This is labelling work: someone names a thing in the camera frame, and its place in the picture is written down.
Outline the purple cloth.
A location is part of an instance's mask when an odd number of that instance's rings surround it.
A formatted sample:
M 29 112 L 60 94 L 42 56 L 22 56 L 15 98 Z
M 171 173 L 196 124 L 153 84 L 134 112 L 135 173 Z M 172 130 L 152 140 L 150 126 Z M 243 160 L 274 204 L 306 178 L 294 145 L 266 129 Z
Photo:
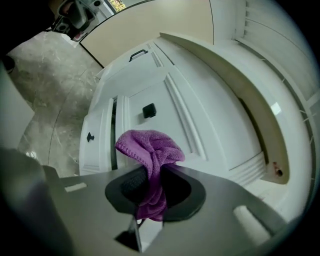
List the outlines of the purple cloth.
M 161 167 L 184 162 L 182 149 L 171 137 L 156 130 L 128 130 L 118 138 L 115 148 L 146 170 L 148 190 L 138 204 L 136 219 L 162 222 L 167 200 L 161 185 Z

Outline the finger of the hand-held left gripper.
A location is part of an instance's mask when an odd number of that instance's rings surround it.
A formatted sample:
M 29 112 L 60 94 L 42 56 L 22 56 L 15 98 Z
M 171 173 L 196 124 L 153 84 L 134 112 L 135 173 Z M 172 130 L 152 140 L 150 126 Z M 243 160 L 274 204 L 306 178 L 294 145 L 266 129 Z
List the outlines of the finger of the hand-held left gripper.
M 53 167 L 45 165 L 43 170 L 74 256 L 143 255 L 134 216 L 118 212 L 105 194 L 107 185 L 133 171 L 132 167 L 65 178 Z

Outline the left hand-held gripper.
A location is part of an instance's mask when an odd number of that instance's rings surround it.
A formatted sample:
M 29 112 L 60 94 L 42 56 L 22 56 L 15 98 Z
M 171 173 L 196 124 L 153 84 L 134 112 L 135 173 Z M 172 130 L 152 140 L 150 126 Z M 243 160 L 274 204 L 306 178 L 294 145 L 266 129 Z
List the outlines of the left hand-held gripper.
M 62 0 L 51 30 L 79 42 L 98 25 L 100 0 Z

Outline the white vanity cabinet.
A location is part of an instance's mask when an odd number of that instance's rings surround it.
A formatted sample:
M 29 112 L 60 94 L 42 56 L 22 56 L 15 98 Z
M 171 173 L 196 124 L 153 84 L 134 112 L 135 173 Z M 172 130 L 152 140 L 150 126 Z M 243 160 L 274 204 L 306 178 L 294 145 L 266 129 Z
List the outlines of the white vanity cabinet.
M 156 0 L 125 9 L 81 45 L 103 66 L 80 143 L 80 171 L 106 172 L 112 140 L 157 130 L 183 166 L 230 179 L 298 211 L 312 190 L 313 153 L 300 108 L 280 78 L 236 41 L 216 42 L 210 0 Z

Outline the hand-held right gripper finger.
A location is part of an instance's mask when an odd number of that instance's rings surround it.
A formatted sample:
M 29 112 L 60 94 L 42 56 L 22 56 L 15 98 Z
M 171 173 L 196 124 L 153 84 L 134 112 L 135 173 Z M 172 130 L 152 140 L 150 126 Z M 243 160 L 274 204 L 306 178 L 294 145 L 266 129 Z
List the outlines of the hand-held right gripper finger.
M 265 256 L 279 244 L 285 220 L 239 184 L 178 165 L 163 173 L 191 191 L 165 213 L 149 256 Z

